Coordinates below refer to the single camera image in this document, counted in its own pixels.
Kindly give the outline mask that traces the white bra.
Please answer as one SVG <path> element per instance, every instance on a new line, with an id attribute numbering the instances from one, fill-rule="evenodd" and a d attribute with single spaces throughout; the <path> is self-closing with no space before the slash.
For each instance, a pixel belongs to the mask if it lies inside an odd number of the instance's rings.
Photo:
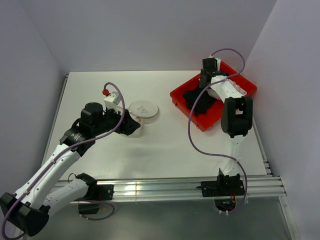
<path id="1" fill-rule="evenodd" d="M 239 85 L 237 85 L 234 81 L 227 79 L 227 77 L 223 75 L 217 75 L 212 77 L 211 83 L 215 83 L 222 80 L 223 82 L 211 85 L 210 88 L 206 90 L 211 97 L 220 100 L 224 103 L 225 100 L 229 97 L 236 99 L 241 98 L 242 96 L 245 96 L 247 94 L 247 92 L 244 89 L 242 89 Z"/>

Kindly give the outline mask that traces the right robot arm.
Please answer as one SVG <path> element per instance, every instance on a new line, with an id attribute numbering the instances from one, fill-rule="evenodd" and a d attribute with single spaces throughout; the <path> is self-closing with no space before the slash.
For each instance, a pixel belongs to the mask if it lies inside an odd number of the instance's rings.
<path id="1" fill-rule="evenodd" d="M 219 58 L 205 58 L 202 60 L 200 71 L 199 87 L 206 88 L 207 93 L 223 102 L 221 117 L 221 129 L 227 134 L 226 155 L 227 158 L 222 163 L 219 174 L 224 178 L 216 183 L 217 191 L 222 195 L 229 194 L 233 188 L 232 180 L 240 173 L 238 165 L 241 158 L 242 143 L 253 125 L 253 100 L 245 96 L 245 92 L 227 74 L 220 70 L 221 60 Z"/>

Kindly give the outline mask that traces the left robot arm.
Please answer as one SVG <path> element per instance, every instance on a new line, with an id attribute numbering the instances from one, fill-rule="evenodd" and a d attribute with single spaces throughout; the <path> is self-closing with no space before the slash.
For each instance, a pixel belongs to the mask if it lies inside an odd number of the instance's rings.
<path id="1" fill-rule="evenodd" d="M 111 133 L 130 136 L 140 127 L 127 109 L 119 112 L 116 108 L 103 108 L 97 102 L 86 104 L 80 117 L 64 133 L 50 158 L 34 176 L 15 193 L 5 192 L 1 196 L 2 237 L 8 239 L 5 232 L 8 222 L 24 235 L 33 237 L 46 226 L 51 216 L 76 200 L 106 204 L 107 200 L 101 199 L 97 180 L 86 173 L 76 175 L 69 184 L 54 192 L 51 190 L 98 139 Z"/>

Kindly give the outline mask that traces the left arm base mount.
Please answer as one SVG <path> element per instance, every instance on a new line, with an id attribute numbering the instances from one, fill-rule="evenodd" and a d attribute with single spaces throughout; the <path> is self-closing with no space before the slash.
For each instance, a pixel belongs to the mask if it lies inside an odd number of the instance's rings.
<path id="1" fill-rule="evenodd" d="M 102 221 L 115 213 L 113 199 L 114 185 L 97 185 L 92 193 L 79 198 L 77 210 L 79 216 L 88 221 Z"/>

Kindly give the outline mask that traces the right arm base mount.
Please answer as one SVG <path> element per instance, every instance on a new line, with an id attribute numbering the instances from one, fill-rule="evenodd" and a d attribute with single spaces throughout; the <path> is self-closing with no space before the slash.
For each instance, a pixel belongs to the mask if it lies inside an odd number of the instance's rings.
<path id="1" fill-rule="evenodd" d="M 237 209 L 237 197 L 244 197 L 245 200 L 247 194 L 239 173 L 229 175 L 221 170 L 216 180 L 201 181 L 196 188 L 201 191 L 203 198 L 214 198 L 214 206 L 218 213 L 226 216 Z"/>

